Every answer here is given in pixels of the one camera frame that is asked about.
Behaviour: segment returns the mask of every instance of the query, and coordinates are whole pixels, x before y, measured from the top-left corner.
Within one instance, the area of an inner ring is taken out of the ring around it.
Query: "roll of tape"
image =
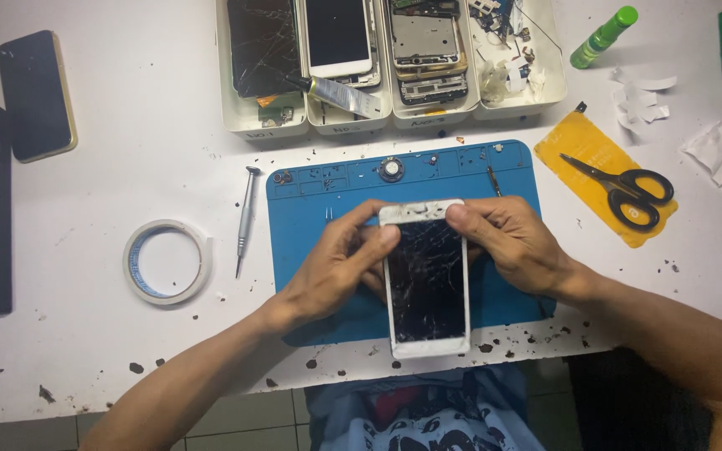
[[[144,281],[141,271],[138,267],[138,255],[144,242],[154,234],[168,231],[179,231],[185,233],[194,244],[200,255],[200,268],[196,272],[196,277],[185,290],[178,294],[163,294],[153,290]],[[214,266],[213,238],[203,238],[200,232],[192,226],[173,219],[153,220],[148,224],[141,226],[132,234],[127,241],[125,247],[125,257],[122,261],[125,269],[125,277],[130,288],[139,295],[144,301],[159,305],[169,305],[177,302],[183,302],[194,296],[205,284],[210,277],[211,269]]]

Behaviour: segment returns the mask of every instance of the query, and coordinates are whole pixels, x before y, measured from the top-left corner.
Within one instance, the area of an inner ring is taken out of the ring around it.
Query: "black scissor handle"
[[[649,178],[660,184],[664,189],[664,195],[661,198],[657,198],[653,194],[649,193],[644,188],[637,185],[638,178]],[[673,184],[658,172],[649,171],[647,169],[629,169],[618,176],[620,183],[626,186],[631,191],[634,191],[643,200],[646,200],[649,204],[663,205],[667,204],[673,199]]]
[[[653,205],[648,203],[645,199],[637,199],[634,196],[631,196],[629,193],[626,193],[625,191],[621,190],[611,190],[609,191],[609,209],[612,211],[612,213],[617,217],[620,222],[625,224],[626,226],[629,226],[631,229],[634,229],[635,231],[639,232],[647,232],[656,227],[656,225],[659,223],[659,211],[654,208]],[[648,223],[647,224],[637,224],[631,218],[628,218],[625,213],[623,213],[623,210],[620,208],[620,205],[631,205],[637,210],[643,211],[648,215]]]

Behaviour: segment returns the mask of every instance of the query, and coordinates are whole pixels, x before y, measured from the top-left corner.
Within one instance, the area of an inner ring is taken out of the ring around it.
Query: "green spray bottle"
[[[609,19],[609,22],[595,30],[595,33],[573,52],[573,55],[569,57],[569,63],[576,69],[586,69],[598,55],[617,41],[617,37],[621,33],[629,26],[634,25],[637,18],[639,18],[639,14],[634,6],[620,8],[617,14]]]

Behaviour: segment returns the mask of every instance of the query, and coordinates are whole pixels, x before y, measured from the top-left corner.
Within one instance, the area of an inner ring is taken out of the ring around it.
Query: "shattered glass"
[[[289,0],[227,0],[233,87],[241,98],[266,97],[297,88],[300,54]]]
[[[398,227],[400,243],[387,258],[396,342],[464,336],[461,236],[444,219]]]

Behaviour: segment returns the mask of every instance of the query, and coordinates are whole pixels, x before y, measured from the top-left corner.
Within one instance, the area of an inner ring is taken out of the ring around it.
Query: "white desk surface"
[[[505,123],[469,118],[446,127],[444,139],[438,128],[400,131],[390,121],[372,134],[325,138],[311,130],[305,137],[248,143],[227,132],[220,118],[213,0],[0,0],[0,44],[44,29],[60,37],[79,133],[71,152],[28,165],[13,162],[14,311],[0,318],[0,422],[104,411],[149,374],[155,360],[168,360],[236,323],[275,293],[265,177],[257,184],[242,277],[234,279],[241,211],[234,204],[243,202],[246,165],[270,173],[451,147],[458,145],[455,137],[467,144],[520,139],[533,148],[582,100],[589,105],[587,117],[642,167],[671,180],[679,210],[657,238],[632,250],[534,159],[548,227],[565,250],[602,274],[722,319],[722,197],[706,171],[678,151],[698,130],[722,120],[722,0],[634,4],[637,24],[589,70],[566,64],[569,94],[540,117]],[[554,2],[565,55],[620,5]],[[671,117],[655,122],[641,142],[632,142],[615,119],[610,93],[619,85],[609,73],[617,63],[635,76],[679,77],[660,95]],[[214,237],[214,273],[203,292],[165,310],[128,290],[121,264],[132,232],[160,218],[187,221]],[[246,364],[245,381],[234,390],[270,390],[267,378],[275,389],[297,388],[615,345],[597,321],[590,327],[584,321],[559,306],[548,321],[476,330],[465,357],[404,361],[399,369],[392,368],[387,339],[265,349],[258,358],[267,361]],[[528,343],[531,334],[536,343]],[[477,347],[485,343],[493,344],[491,352]],[[311,359],[314,369],[306,367]],[[131,372],[133,362],[146,371]],[[346,375],[338,376],[339,370]],[[39,385],[57,402],[38,397]]]

